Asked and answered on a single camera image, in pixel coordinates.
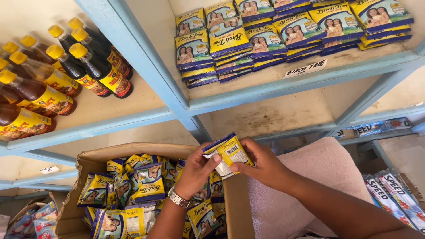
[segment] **left hand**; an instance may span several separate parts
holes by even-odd
[[[210,173],[220,164],[221,156],[214,155],[207,159],[202,154],[202,148],[212,142],[203,143],[187,158],[186,165],[178,180],[174,192],[185,200],[189,200],[207,182]]]

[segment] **yellow bottle cap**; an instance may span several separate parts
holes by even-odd
[[[12,54],[19,48],[19,46],[13,42],[6,42],[2,48],[3,50],[7,51],[9,54]]]
[[[80,21],[77,17],[73,17],[68,21],[68,25],[72,28],[72,30],[75,30],[84,26],[84,23],[82,23],[82,21]]]
[[[0,82],[4,84],[9,84],[10,82],[16,79],[16,74],[12,73],[8,70],[4,70],[0,72]]]
[[[73,30],[71,35],[75,38],[75,40],[80,42],[80,41],[83,41],[88,36],[88,33],[84,31],[84,29],[79,27]]]
[[[69,52],[75,58],[81,58],[87,53],[87,48],[85,48],[81,43],[75,43],[69,48]]]
[[[16,64],[21,64],[28,58],[27,55],[23,54],[20,51],[15,51],[12,55],[9,56],[9,59]]]
[[[47,29],[47,31],[52,35],[53,37],[58,37],[63,33],[63,29],[58,25],[53,25]]]
[[[0,58],[0,70],[5,68],[8,64],[9,62],[7,60]]]
[[[53,45],[49,46],[49,48],[46,49],[46,53],[51,58],[57,59],[60,56],[62,56],[65,53],[65,51],[62,49],[62,47],[60,47],[56,44],[53,44]]]
[[[27,47],[34,45],[36,42],[37,42],[37,40],[30,35],[26,35],[26,36],[21,38],[21,43],[24,44],[24,46],[27,46]]]

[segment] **shelf frame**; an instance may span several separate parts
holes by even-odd
[[[425,107],[416,106],[360,116],[362,110],[371,106],[376,99],[379,99],[396,84],[403,81],[409,73],[425,65],[425,41],[421,42],[414,50],[190,100],[185,97],[177,85],[125,0],[75,0],[75,2],[119,49],[134,69],[140,73],[166,107],[80,125],[27,139],[12,142],[0,141],[0,156],[19,155],[52,163],[75,165],[76,159],[73,157],[43,151],[40,148],[175,119],[179,120],[199,143],[203,143],[212,141],[212,138],[198,118],[200,114],[379,74],[383,74],[383,76],[335,122],[274,132],[254,138],[259,142],[265,142],[316,132],[323,132],[321,137],[331,136],[341,128],[358,125],[360,122],[425,112]],[[76,176],[74,170],[69,171],[68,174],[61,173],[62,177]],[[0,184],[0,189],[4,189],[4,187],[24,187],[51,180],[54,180],[53,174],[20,179],[11,184]]]

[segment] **pink towel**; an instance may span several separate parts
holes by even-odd
[[[278,159],[302,176],[373,203],[350,154],[332,137],[280,155]],[[295,198],[254,178],[248,177],[247,181],[256,239],[292,238],[306,230],[335,236]]]

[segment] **silver metal watch band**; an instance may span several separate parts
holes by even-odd
[[[181,198],[174,192],[174,187],[172,187],[168,192],[168,197],[171,199],[171,201],[173,201],[173,203],[179,205],[182,208],[187,208],[190,204],[190,201]]]

